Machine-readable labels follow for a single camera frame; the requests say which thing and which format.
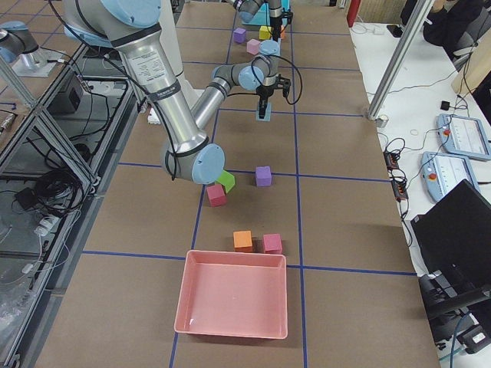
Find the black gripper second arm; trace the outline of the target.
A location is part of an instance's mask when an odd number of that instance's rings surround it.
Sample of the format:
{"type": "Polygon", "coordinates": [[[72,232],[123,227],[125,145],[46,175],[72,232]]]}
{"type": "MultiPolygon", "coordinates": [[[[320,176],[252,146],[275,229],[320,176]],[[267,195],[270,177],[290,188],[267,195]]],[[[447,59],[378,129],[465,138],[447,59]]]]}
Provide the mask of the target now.
{"type": "Polygon", "coordinates": [[[272,40],[281,39],[282,25],[290,25],[293,19],[293,12],[290,8],[285,8],[281,3],[269,4],[269,21],[272,25],[272,40]]]}

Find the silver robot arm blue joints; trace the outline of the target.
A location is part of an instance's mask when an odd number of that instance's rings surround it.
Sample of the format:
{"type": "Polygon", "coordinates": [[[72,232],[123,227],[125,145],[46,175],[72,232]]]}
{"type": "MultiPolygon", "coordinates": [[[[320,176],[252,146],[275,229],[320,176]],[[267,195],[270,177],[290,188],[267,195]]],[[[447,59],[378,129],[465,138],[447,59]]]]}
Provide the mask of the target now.
{"type": "Polygon", "coordinates": [[[125,71],[154,108],[169,137],[162,167],[173,177],[200,185],[215,182],[225,165],[222,148],[209,141],[204,128],[238,86],[233,65],[213,71],[211,82],[194,105],[186,100],[160,37],[162,1],[65,1],[65,31],[90,46],[115,49],[125,71]]]}

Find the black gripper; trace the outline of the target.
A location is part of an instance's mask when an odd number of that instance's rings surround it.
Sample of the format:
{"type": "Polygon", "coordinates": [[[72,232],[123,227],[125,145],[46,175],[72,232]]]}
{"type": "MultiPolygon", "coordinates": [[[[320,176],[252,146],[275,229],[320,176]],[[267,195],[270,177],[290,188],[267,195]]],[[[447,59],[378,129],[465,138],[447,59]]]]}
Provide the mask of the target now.
{"type": "Polygon", "coordinates": [[[261,97],[258,102],[258,118],[269,118],[269,102],[267,99],[269,99],[276,90],[280,90],[282,96],[287,99],[290,88],[291,80],[287,77],[283,77],[281,74],[276,74],[274,77],[267,77],[265,79],[265,84],[262,83],[255,89],[255,93],[261,97]]]}

